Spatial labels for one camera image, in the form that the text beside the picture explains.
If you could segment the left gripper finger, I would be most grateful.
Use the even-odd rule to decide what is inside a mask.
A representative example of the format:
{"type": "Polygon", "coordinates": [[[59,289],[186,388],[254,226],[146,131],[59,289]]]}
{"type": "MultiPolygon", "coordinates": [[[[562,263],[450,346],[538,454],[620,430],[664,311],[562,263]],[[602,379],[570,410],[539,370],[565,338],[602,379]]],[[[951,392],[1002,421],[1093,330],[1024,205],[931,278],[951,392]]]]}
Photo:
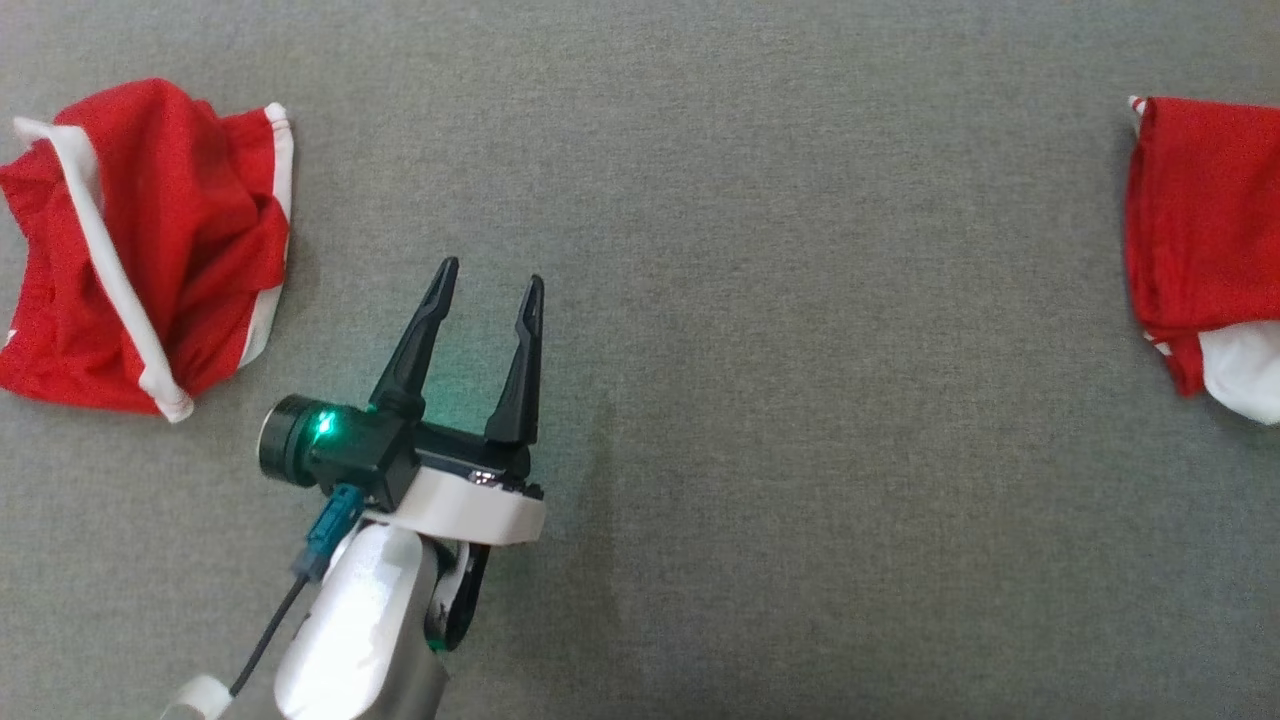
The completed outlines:
{"type": "Polygon", "coordinates": [[[438,332],[451,313],[458,273],[458,258],[447,258],[440,263],[370,395],[367,404],[371,411],[407,421],[422,419],[422,388],[438,332]]]}
{"type": "Polygon", "coordinates": [[[544,281],[531,275],[515,323],[517,348],[485,427],[485,438],[493,443],[531,446],[538,442],[544,301],[544,281]]]}

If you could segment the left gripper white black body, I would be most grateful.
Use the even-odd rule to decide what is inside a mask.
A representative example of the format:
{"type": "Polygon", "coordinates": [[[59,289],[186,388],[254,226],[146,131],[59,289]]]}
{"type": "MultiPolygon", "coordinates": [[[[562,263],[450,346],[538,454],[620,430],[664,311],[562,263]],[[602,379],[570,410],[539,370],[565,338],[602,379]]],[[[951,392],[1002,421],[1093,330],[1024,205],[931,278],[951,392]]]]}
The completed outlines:
{"type": "Polygon", "coordinates": [[[393,512],[366,519],[422,537],[506,547],[539,539],[547,509],[529,482],[526,445],[497,443],[434,423],[415,429],[417,474],[393,512]]]}

